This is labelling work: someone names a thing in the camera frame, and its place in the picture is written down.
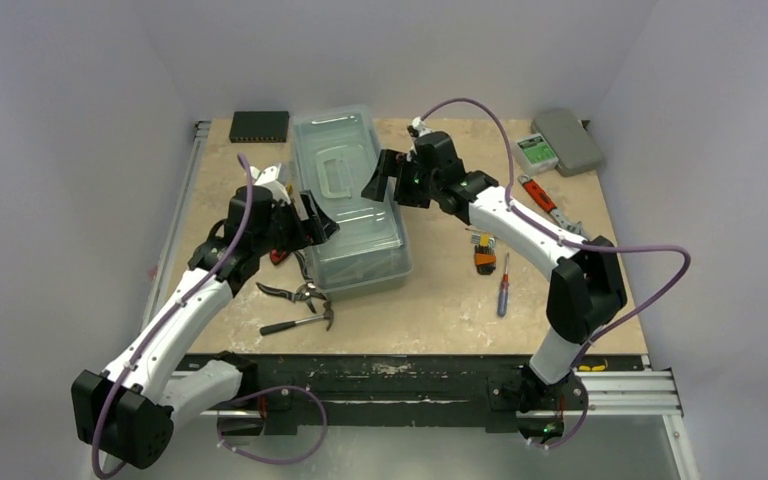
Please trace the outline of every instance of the gray case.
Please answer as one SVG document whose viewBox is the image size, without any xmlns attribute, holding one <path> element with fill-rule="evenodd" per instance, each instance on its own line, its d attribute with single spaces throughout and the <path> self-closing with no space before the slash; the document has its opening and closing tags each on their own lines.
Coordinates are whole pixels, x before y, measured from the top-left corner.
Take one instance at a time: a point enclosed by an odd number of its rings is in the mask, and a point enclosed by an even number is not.
<svg viewBox="0 0 768 480">
<path fill-rule="evenodd" d="M 558 156 L 555 168 L 565 177 L 593 170 L 605 159 L 596 142 L 566 108 L 538 114 L 531 126 L 555 151 Z"/>
</svg>

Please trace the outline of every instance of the wooden table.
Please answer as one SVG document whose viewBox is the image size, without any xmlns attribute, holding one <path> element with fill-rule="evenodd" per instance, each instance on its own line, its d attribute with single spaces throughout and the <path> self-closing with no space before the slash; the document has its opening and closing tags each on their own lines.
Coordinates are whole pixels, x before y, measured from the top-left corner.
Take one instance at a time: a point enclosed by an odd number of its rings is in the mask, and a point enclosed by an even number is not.
<svg viewBox="0 0 768 480">
<path fill-rule="evenodd" d="M 377 120 L 381 145 L 395 150 L 410 148 L 406 119 Z M 490 121 L 431 119 L 429 126 L 448 132 L 467 170 L 483 170 L 506 183 L 505 148 Z M 526 120 L 505 121 L 512 137 L 529 131 Z M 186 262 L 210 227 L 224 218 L 228 200 L 245 184 L 245 173 L 236 154 L 244 152 L 253 166 L 264 168 L 289 161 L 290 144 L 231 144 L 231 121 L 216 119 L 210 129 L 192 200 L 184 219 L 172 285 L 177 284 Z M 613 227 L 594 172 L 564 178 L 556 172 L 538 177 L 540 184 L 573 221 L 582 220 L 592 235 L 614 239 Z M 521 188 L 515 197 L 539 210 Z M 334 303 L 335 322 L 330 332 L 324 323 L 300 326 L 268 337 L 264 325 L 310 315 L 304 304 L 267 297 L 255 280 L 286 289 L 301 284 L 292 259 L 273 267 L 261 261 L 260 271 L 237 297 L 204 330 L 192 352 L 233 350 L 250 353 L 344 354 L 517 354 L 533 353 L 549 324 L 545 316 L 548 282 L 523 258 L 510 260 L 508 314 L 496 316 L 500 274 L 483 277 L 475 272 L 469 232 L 455 218 L 439 211 L 402 208 L 407 225 L 414 269 L 407 284 L 396 290 Z M 506 245 L 499 245 L 501 260 Z M 631 308 L 631 301 L 626 310 Z M 637 319 L 600 340 L 592 352 L 645 353 L 646 345 Z"/>
</svg>

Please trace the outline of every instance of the gray plastic box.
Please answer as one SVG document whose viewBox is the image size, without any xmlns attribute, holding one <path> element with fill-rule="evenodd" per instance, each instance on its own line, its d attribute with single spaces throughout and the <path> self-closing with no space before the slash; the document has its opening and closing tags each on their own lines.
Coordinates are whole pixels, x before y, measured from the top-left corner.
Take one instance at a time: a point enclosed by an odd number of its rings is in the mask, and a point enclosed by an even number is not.
<svg viewBox="0 0 768 480">
<path fill-rule="evenodd" d="M 381 147 L 369 109 L 355 105 L 294 117 L 294 174 L 340 231 L 307 250 L 316 286 L 332 300 L 403 284 L 413 268 L 393 192 L 384 202 L 360 196 Z"/>
</svg>

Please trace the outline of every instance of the pliers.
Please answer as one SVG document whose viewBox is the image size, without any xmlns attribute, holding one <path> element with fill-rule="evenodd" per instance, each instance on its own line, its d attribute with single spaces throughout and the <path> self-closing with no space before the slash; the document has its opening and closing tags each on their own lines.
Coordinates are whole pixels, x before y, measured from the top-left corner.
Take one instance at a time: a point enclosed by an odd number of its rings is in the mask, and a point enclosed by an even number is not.
<svg viewBox="0 0 768 480">
<path fill-rule="evenodd" d="M 309 308 L 311 312 L 316 313 L 316 308 L 313 306 L 313 299 L 327 299 L 325 298 L 325 295 L 316 289 L 316 285 L 313 283 L 313 277 L 310 276 L 310 273 L 307 270 L 304 255 L 299 252 L 293 252 L 293 256 L 296 257 L 296 262 L 299 264 L 302 278 L 304 278 L 304 283 L 297 288 L 295 292 L 284 290 L 283 288 L 270 287 L 269 285 L 264 285 L 260 282 L 255 282 L 255 285 L 257 285 L 258 290 L 271 297 L 284 298 L 293 303 L 305 302 L 307 308 Z"/>
</svg>

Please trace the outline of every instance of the hammer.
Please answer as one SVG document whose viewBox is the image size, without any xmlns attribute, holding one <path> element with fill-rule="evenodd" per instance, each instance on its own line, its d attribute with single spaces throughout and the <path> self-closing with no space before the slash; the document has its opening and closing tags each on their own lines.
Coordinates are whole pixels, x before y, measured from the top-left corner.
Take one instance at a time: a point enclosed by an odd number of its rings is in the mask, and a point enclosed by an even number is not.
<svg viewBox="0 0 768 480">
<path fill-rule="evenodd" d="M 283 332 L 305 323 L 318 322 L 320 320 L 328 320 L 328 326 L 325 327 L 325 331 L 331 330 L 331 325 L 334 324 L 334 311 L 331 310 L 331 302 L 325 302 L 325 312 L 312 317 L 303 318 L 301 320 L 291 320 L 289 322 L 276 323 L 275 325 L 267 325 L 260 328 L 260 334 L 263 336 L 271 335 L 273 333 Z"/>
</svg>

